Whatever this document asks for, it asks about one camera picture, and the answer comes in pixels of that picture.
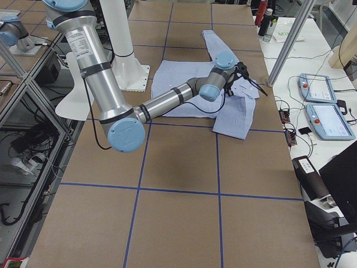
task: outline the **black bottle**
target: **black bottle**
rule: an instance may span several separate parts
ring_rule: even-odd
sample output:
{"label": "black bottle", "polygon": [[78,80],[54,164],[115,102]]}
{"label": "black bottle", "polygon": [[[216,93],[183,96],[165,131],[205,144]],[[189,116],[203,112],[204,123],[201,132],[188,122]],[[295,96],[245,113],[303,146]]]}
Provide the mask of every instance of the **black bottle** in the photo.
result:
{"label": "black bottle", "polygon": [[273,10],[271,8],[267,8],[262,23],[260,24],[260,29],[258,32],[259,36],[264,36],[266,34],[272,15],[273,15]]}

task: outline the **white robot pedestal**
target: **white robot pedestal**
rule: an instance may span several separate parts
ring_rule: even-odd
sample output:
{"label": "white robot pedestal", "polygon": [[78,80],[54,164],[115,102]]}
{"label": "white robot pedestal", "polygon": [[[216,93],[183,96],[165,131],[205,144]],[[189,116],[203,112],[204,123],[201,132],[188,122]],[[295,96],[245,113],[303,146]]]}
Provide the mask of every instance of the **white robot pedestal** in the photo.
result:
{"label": "white robot pedestal", "polygon": [[124,1],[100,0],[115,53],[113,72],[121,90],[145,91],[149,70],[135,58]]}

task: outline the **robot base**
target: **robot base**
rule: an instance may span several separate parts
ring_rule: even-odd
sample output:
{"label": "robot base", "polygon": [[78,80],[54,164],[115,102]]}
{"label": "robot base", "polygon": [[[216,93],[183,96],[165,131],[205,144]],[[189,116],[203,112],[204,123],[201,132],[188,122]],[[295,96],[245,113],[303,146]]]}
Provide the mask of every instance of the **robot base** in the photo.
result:
{"label": "robot base", "polygon": [[123,60],[117,60],[117,57],[115,57],[113,72],[121,90],[144,92],[150,66],[141,65],[135,58],[123,62]]}
{"label": "robot base", "polygon": [[[31,39],[32,41],[35,43],[35,44],[41,44],[43,42],[45,42],[46,40],[42,39],[42,38],[38,38],[38,37],[34,37],[34,36],[31,36]],[[28,56],[28,57],[33,57],[35,56],[38,51],[42,48],[43,46],[35,46],[34,48],[28,50],[28,51],[22,51],[20,49],[18,49],[17,45],[15,46],[12,46],[9,48],[10,52],[12,53],[12,55],[14,56]]]}

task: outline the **robotic arm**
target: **robotic arm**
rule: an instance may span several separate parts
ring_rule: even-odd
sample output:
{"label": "robotic arm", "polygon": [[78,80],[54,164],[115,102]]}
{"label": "robotic arm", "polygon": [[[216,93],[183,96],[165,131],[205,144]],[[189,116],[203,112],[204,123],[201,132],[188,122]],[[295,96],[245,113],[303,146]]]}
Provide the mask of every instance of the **robotic arm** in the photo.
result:
{"label": "robotic arm", "polygon": [[234,56],[223,52],[206,78],[192,78],[156,98],[132,107],[117,84],[104,54],[94,24],[97,20],[88,0],[43,0],[47,24],[62,32],[76,56],[82,78],[90,86],[100,110],[100,123],[112,148],[131,152],[145,138],[143,123],[166,113],[200,94],[213,102],[220,90],[233,80]]}
{"label": "robotic arm", "polygon": [[23,52],[35,47],[31,36],[17,16],[6,16],[0,20],[0,39],[6,46],[17,45]]}

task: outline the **label sticker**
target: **label sticker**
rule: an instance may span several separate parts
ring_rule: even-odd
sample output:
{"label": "label sticker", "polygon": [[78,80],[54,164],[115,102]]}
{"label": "label sticker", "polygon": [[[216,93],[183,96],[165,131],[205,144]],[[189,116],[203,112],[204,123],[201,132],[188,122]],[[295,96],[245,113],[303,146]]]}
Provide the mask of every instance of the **label sticker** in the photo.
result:
{"label": "label sticker", "polygon": [[313,167],[311,166],[311,164],[309,163],[309,161],[307,161],[307,159],[300,159],[299,160],[300,165],[302,166],[302,168],[304,169],[305,173],[311,173],[314,172]]}
{"label": "label sticker", "polygon": [[84,31],[79,31],[66,38],[77,60],[93,54]]}

